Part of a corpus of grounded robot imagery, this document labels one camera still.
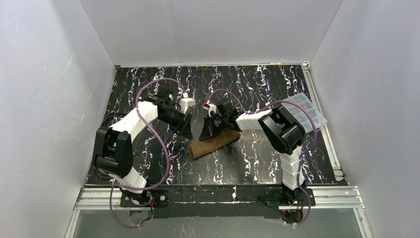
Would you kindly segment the brown woven cloth napkin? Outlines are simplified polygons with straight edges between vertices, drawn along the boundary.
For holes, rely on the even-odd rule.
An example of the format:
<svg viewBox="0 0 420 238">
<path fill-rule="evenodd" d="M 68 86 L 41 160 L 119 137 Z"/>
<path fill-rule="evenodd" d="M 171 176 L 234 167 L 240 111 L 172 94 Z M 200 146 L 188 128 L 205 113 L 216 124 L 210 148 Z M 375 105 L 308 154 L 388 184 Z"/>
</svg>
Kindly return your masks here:
<svg viewBox="0 0 420 238">
<path fill-rule="evenodd" d="M 216 137 L 205 139 L 203 141 L 193 141 L 187 147 L 186 152 L 193 160 L 195 160 L 237 141 L 240 136 L 240 132 L 225 128 Z"/>
</svg>

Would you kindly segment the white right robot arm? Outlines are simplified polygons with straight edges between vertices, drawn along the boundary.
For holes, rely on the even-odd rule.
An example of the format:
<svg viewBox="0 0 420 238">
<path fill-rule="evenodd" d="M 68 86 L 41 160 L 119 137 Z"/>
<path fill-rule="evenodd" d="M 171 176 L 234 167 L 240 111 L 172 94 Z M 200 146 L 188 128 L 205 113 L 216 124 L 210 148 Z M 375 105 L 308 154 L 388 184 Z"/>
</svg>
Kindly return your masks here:
<svg viewBox="0 0 420 238">
<path fill-rule="evenodd" d="M 306 188 L 301 172 L 302 143 L 309 132 L 304 123 L 309 122 L 311 131 L 316 131 L 308 110 L 296 102 L 280 100 L 257 112 L 239 111 L 230 102 L 217 105 L 207 103 L 204 111 L 200 141 L 216 138 L 224 129 L 263 131 L 280 155 L 283 169 L 281 198 L 292 203 L 301 197 Z"/>
</svg>

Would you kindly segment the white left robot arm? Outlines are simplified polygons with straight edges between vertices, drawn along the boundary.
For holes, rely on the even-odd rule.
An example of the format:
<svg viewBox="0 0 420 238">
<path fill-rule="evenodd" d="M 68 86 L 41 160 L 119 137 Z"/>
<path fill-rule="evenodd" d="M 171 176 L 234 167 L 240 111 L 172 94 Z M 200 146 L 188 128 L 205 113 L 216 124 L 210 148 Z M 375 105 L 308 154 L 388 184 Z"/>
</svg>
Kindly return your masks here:
<svg viewBox="0 0 420 238">
<path fill-rule="evenodd" d="M 133 140 L 158 119 L 174 133 L 192 139 L 191 113 L 195 99 L 183 93 L 179 100 L 170 89 L 159 89 L 151 96 L 140 97 L 135 108 L 115 124 L 101 126 L 95 137 L 95 169 L 116 180 L 122 189 L 133 194 L 147 190 L 147 181 L 134 168 Z"/>
</svg>

